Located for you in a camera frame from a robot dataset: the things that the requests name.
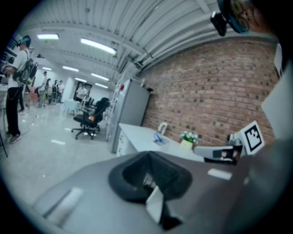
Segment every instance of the black office chair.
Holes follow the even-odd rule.
[[[93,114],[89,114],[90,110],[89,109],[80,109],[83,114],[82,115],[77,115],[74,116],[74,120],[77,122],[81,123],[81,127],[82,128],[73,128],[71,130],[71,132],[78,130],[79,133],[75,136],[75,139],[77,140],[78,135],[82,134],[82,133],[87,133],[88,135],[90,135],[92,137],[93,140],[93,136],[96,133],[94,128],[98,129],[98,132],[100,132],[100,127],[98,125],[99,122],[102,121],[103,119],[103,112],[107,109],[107,107],[109,106],[109,99],[106,97],[103,97],[101,99],[101,101],[99,102],[95,112]]]

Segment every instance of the shoe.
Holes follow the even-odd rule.
[[[10,139],[9,144],[14,144],[15,142],[21,140],[21,138],[22,137],[20,135],[16,135]]]

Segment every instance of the eyeglasses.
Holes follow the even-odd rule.
[[[236,16],[237,22],[241,26],[242,31],[244,32],[248,31],[249,30],[248,22],[243,17],[240,16],[243,14],[243,11],[244,11],[241,3],[238,2],[237,0],[231,0],[230,5],[233,11],[233,14]]]

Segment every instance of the flower pot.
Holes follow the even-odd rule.
[[[182,148],[184,148],[184,149],[189,149],[189,150],[191,150],[191,149],[192,149],[192,146],[193,146],[193,143],[183,139],[183,140],[181,141],[180,146],[181,146]]]

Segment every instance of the potted plant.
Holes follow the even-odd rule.
[[[180,146],[184,149],[192,149],[193,143],[197,142],[198,135],[184,131],[180,137],[183,139]]]

